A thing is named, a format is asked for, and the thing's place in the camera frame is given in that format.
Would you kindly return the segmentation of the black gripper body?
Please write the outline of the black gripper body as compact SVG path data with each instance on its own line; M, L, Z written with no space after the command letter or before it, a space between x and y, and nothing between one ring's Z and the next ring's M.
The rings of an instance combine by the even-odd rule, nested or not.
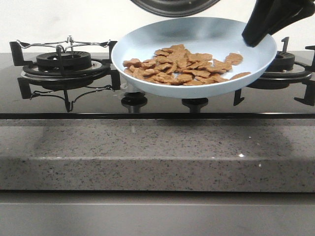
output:
M258 0L257 24L264 27L286 27L314 15L314 0Z

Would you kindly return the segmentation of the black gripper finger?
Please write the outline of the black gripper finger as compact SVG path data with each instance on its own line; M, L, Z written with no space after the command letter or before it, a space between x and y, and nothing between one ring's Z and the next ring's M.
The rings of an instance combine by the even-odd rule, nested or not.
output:
M255 4L252 14L242 32L247 46L255 47L277 24L275 4Z

